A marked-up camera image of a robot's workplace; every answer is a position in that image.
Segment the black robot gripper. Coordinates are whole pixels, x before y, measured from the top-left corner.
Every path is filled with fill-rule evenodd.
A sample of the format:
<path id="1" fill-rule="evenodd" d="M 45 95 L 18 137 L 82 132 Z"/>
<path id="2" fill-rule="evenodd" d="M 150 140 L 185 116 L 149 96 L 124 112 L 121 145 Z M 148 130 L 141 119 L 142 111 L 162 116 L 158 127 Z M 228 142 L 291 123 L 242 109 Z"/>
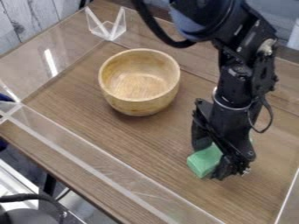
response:
<path id="1" fill-rule="evenodd" d="M 244 110 L 222 108 L 216 102 L 194 100 L 190 124 L 190 146 L 202 151 L 216 144 L 222 156 L 210 177 L 222 180 L 230 175 L 244 175 L 256 153 L 249 141 L 249 125 Z"/>

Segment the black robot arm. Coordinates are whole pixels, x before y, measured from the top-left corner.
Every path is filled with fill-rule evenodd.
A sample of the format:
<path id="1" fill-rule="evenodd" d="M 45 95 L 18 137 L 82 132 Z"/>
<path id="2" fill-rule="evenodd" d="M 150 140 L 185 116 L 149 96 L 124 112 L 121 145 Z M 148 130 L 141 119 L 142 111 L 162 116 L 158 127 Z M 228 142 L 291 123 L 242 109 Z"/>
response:
<path id="1" fill-rule="evenodd" d="M 168 0 L 177 32 L 173 40 L 154 20 L 144 0 L 130 0 L 154 36 L 174 48 L 209 41 L 218 51 L 218 83 L 212 100 L 194 100 L 190 122 L 193 153 L 186 165 L 198 177 L 217 180 L 249 172 L 256 159 L 249 133 L 262 109 L 270 109 L 266 93 L 277 76 L 276 29 L 246 0 Z"/>

